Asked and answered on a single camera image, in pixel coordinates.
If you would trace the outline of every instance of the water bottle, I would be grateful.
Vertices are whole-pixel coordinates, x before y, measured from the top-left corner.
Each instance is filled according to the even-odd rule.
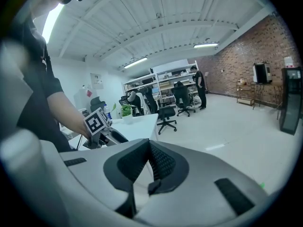
[[[112,116],[110,116],[110,110],[109,110],[109,108],[108,108],[108,106],[107,106],[106,104],[104,104],[103,111],[105,112],[106,116],[107,116],[109,119],[112,119]]]

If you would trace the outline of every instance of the gray plastic device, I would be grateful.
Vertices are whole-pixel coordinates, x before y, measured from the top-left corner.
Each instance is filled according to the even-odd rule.
[[[59,154],[19,130],[3,141],[0,157],[28,205],[52,226],[245,226],[268,200],[219,158],[148,139]],[[135,185],[147,162],[153,179],[138,210]]]

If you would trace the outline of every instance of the tube light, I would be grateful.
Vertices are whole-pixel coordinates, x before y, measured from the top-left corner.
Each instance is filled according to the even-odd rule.
[[[52,11],[48,13],[46,22],[44,24],[42,36],[44,37],[46,43],[48,44],[49,38],[51,37],[51,33],[53,30],[53,26],[55,25],[55,22],[63,9],[64,5],[63,4],[58,4],[57,7],[55,7]]]
[[[202,48],[202,47],[215,47],[218,43],[210,43],[210,44],[196,44],[194,48]]]
[[[126,68],[129,68],[129,67],[134,66],[134,65],[136,65],[136,64],[138,64],[138,63],[140,63],[140,62],[142,62],[142,61],[145,61],[145,60],[147,60],[146,57],[144,57],[144,58],[142,58],[142,59],[139,59],[139,60],[137,60],[137,61],[135,61],[135,62],[133,62],[133,63],[130,63],[129,65],[124,66],[124,68],[125,68],[125,69],[126,69]]]

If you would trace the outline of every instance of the person standing in background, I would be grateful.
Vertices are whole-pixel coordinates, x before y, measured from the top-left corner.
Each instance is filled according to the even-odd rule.
[[[195,73],[195,82],[198,90],[199,97],[201,99],[200,110],[206,108],[206,96],[205,96],[205,82],[202,72],[200,72],[196,66],[190,68],[192,73]]]

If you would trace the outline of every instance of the person wearing headset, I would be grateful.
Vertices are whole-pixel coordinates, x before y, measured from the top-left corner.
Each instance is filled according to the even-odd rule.
[[[19,117],[16,126],[32,131],[41,140],[52,142],[59,152],[74,149],[60,132],[58,122],[86,138],[89,133],[83,122],[84,116],[66,97],[60,81],[53,74],[45,39],[37,32],[33,20],[47,14],[59,3],[67,4],[70,1],[28,0],[19,11],[24,17],[26,14],[26,18],[23,22],[15,20],[8,35],[8,40],[21,45],[28,55],[27,63],[17,70],[31,94],[25,106],[17,113]]]

